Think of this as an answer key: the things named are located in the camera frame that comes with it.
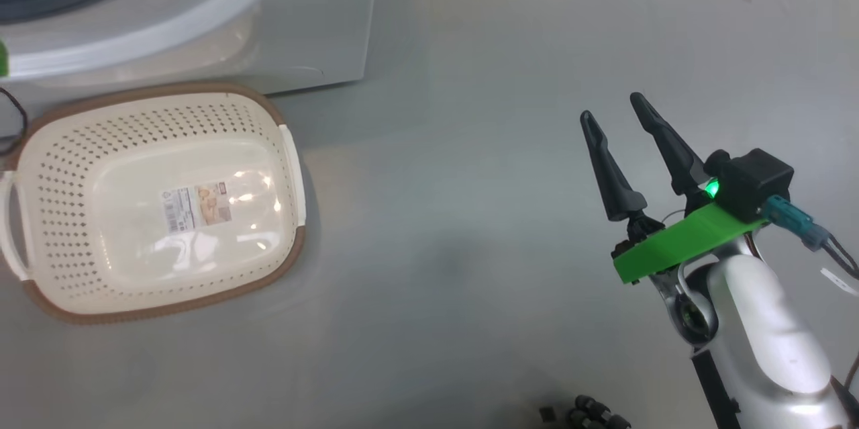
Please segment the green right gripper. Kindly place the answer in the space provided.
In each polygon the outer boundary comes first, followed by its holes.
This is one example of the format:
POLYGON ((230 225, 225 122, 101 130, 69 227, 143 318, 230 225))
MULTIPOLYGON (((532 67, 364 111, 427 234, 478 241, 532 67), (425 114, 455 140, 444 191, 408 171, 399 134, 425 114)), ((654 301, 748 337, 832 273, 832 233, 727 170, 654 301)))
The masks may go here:
MULTIPOLYGON (((705 163, 644 95, 634 92, 629 100, 642 129, 656 142, 672 190, 677 195, 700 191, 709 180, 705 163)), ((580 125, 607 219, 617 223, 646 209, 645 197, 623 175, 591 111, 582 112, 580 125)), ((707 205, 638 244, 621 243, 612 255, 613 266, 623 283, 650 279, 680 337, 693 347, 704 346, 715 336, 718 319, 711 301, 688 285, 685 267, 736 240, 745 242, 746 234, 763 225, 762 220, 742 223, 720 206, 707 205)))

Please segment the white front-load washing machine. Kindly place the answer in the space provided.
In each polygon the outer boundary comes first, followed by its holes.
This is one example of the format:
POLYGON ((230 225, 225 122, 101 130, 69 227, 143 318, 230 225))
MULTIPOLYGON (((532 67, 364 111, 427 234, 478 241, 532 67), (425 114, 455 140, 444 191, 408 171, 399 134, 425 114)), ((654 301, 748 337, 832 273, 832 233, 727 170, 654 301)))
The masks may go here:
POLYGON ((30 105, 185 81, 270 95, 363 77, 374 0, 102 0, 0 25, 30 105))

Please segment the cream perforated laundry basket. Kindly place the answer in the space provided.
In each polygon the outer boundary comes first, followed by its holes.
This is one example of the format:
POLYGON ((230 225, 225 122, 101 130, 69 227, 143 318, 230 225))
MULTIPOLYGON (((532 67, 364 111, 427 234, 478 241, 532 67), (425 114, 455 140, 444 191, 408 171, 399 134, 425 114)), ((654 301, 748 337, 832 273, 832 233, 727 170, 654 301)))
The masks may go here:
POLYGON ((0 254, 60 321, 168 316, 252 293, 297 263, 307 203, 291 130, 227 83, 146 87, 31 124, 0 177, 0 254), (224 181, 232 221, 169 234, 159 195, 224 181))

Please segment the paper basket label sticker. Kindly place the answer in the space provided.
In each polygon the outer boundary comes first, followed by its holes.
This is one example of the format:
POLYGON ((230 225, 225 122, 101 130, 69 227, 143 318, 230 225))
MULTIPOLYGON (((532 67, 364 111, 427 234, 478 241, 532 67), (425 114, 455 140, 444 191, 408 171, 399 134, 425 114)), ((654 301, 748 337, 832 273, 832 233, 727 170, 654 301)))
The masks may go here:
POLYGON ((232 221, 236 202, 224 181, 161 191, 160 205, 169 234, 181 234, 232 221))

